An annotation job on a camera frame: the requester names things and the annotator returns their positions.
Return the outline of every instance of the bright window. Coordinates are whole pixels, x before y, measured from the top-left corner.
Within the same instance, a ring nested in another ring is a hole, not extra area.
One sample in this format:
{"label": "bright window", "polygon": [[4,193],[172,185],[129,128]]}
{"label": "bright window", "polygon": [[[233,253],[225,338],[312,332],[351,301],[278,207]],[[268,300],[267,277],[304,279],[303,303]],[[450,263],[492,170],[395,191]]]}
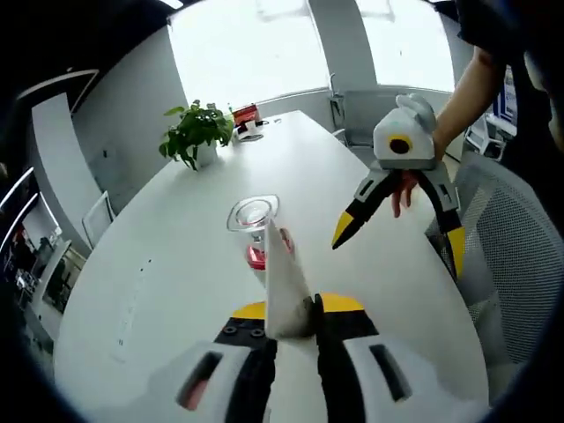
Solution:
{"label": "bright window", "polygon": [[188,100],[237,108],[328,86],[306,0],[204,0],[171,21]]}
{"label": "bright window", "polygon": [[421,0],[356,0],[367,32],[376,80],[452,92],[449,43],[439,14]]}

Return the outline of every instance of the office room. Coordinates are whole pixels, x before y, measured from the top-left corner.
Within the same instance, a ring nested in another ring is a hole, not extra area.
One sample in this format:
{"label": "office room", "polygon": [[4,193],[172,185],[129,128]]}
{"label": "office room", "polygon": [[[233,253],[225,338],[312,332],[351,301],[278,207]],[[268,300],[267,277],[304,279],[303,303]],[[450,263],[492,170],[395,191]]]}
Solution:
{"label": "office room", "polygon": [[11,4],[9,384],[63,421],[535,412],[564,275],[555,9]]}

